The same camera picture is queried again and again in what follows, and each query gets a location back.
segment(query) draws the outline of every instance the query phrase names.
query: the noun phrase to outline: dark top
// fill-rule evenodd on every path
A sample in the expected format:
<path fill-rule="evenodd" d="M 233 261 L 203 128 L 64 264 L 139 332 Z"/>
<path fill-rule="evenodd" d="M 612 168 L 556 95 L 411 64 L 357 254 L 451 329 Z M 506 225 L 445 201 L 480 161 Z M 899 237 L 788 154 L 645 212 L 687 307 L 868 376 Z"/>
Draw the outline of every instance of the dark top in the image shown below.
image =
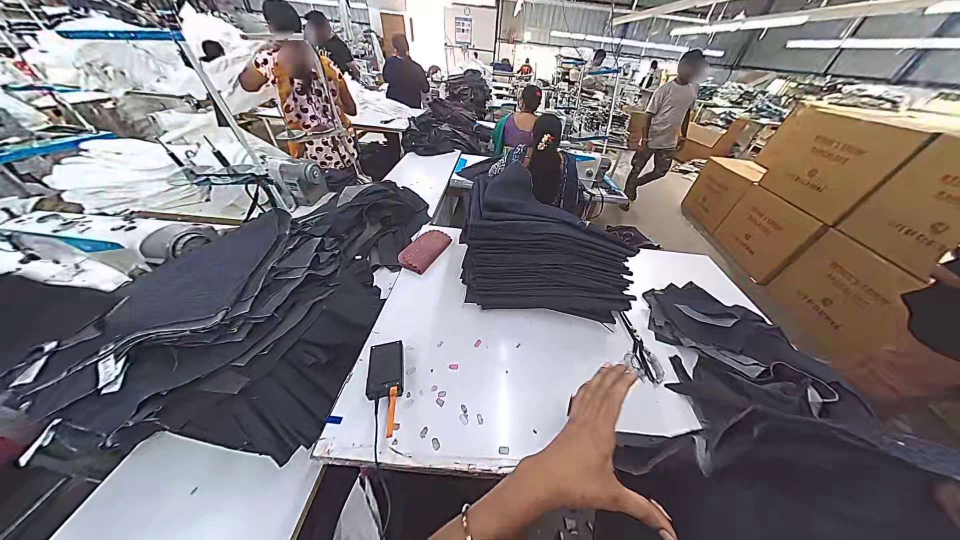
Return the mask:
<path fill-rule="evenodd" d="M 350 53 L 350 48 L 342 39 L 334 35 L 324 45 L 324 50 L 330 61 L 335 63 L 342 73 L 350 72 L 349 64 L 353 61 L 353 54 Z"/>
<path fill-rule="evenodd" d="M 430 91 L 426 72 L 420 64 L 401 57 L 389 57 L 383 65 L 383 80 L 387 82 L 387 99 L 407 107 L 420 108 L 420 93 Z"/>

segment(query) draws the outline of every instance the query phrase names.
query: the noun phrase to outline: hair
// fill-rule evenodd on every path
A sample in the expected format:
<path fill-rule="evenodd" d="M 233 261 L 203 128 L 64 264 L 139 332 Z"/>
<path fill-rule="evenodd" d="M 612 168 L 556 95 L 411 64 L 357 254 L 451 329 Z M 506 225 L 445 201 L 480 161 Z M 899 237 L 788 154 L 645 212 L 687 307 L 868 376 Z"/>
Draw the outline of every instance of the hair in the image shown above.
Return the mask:
<path fill-rule="evenodd" d="M 690 49 L 680 57 L 680 63 L 704 64 L 707 63 L 707 59 L 704 58 L 704 52 L 700 49 Z"/>
<path fill-rule="evenodd" d="M 203 61 L 212 61 L 226 54 L 224 46 L 221 45 L 219 41 L 214 41 L 213 39 L 205 39 L 200 44 L 200 48 L 204 51 L 204 57 L 201 59 Z"/>
<path fill-rule="evenodd" d="M 394 50 L 398 56 L 407 57 L 410 55 L 410 43 L 407 42 L 407 36 L 394 34 L 390 38 L 390 42 L 394 45 Z"/>
<path fill-rule="evenodd" d="M 330 22 L 330 19 L 326 18 L 326 14 L 324 14 L 324 12 L 318 12 L 317 10 L 307 12 L 306 15 L 303 16 L 303 18 L 306 19 L 307 23 L 313 23 L 317 25 L 322 25 L 324 23 Z"/>
<path fill-rule="evenodd" d="M 540 99 L 543 97 L 543 91 L 539 86 L 527 85 L 520 92 L 520 101 L 523 103 L 522 112 L 533 112 L 540 106 Z"/>
<path fill-rule="evenodd" d="M 263 18 L 274 32 L 297 34 L 303 31 L 303 23 L 297 10 L 284 0 L 264 0 Z"/>
<path fill-rule="evenodd" d="M 563 188 L 563 178 L 561 175 L 560 153 L 557 149 L 560 147 L 560 135 L 564 130 L 564 123 L 557 116 L 547 113 L 537 118 L 534 124 L 534 141 L 530 153 L 530 162 L 527 164 L 527 170 L 530 171 L 530 177 L 533 180 L 534 197 L 544 204 L 550 204 L 557 197 L 557 192 Z M 550 135 L 552 139 L 545 145 L 543 150 L 539 149 L 545 135 Z"/>

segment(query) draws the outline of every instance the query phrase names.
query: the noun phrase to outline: poster on wall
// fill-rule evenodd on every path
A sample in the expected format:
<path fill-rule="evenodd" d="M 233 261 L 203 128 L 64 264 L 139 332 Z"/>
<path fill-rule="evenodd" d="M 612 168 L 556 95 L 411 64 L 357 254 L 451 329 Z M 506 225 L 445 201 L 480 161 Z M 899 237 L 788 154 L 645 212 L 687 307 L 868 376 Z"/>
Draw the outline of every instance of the poster on wall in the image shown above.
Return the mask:
<path fill-rule="evenodd" d="M 473 44 L 473 18 L 472 17 L 454 17 L 453 18 L 453 38 L 458 45 Z"/>

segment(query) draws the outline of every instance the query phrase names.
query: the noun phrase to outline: black power bank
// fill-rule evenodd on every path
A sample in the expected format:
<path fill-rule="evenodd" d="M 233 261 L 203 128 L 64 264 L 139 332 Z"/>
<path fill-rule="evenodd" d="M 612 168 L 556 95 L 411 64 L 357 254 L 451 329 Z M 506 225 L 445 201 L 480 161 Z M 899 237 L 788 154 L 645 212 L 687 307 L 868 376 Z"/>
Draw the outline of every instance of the black power bank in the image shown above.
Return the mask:
<path fill-rule="evenodd" d="M 390 395 L 390 388 L 403 393 L 403 342 L 392 341 L 370 347 L 367 370 L 367 399 L 376 401 Z"/>

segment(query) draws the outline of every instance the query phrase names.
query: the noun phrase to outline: factory floor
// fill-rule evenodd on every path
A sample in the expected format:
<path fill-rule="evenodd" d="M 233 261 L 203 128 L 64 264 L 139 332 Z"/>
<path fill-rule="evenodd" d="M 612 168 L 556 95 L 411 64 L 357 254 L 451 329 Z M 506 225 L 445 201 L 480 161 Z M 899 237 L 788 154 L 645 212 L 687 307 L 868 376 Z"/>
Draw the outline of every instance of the factory floor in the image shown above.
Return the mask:
<path fill-rule="evenodd" d="M 631 152 L 620 152 L 614 159 L 612 177 L 623 186 L 630 172 Z M 779 325 L 794 345 L 801 351 L 829 361 L 822 354 L 822 347 L 805 335 L 774 302 L 763 286 L 758 285 L 729 258 L 715 240 L 702 233 L 699 224 L 687 219 L 680 204 L 693 181 L 678 173 L 667 173 L 663 178 L 637 189 L 636 201 L 624 211 L 615 205 L 606 205 L 599 217 L 593 220 L 601 226 L 632 225 L 637 227 L 663 249 L 696 253 L 710 257 L 753 303 L 775 324 Z M 889 419 L 887 426 L 893 430 L 914 432 L 919 436 L 960 448 L 960 433 L 931 411 L 921 411 Z"/>

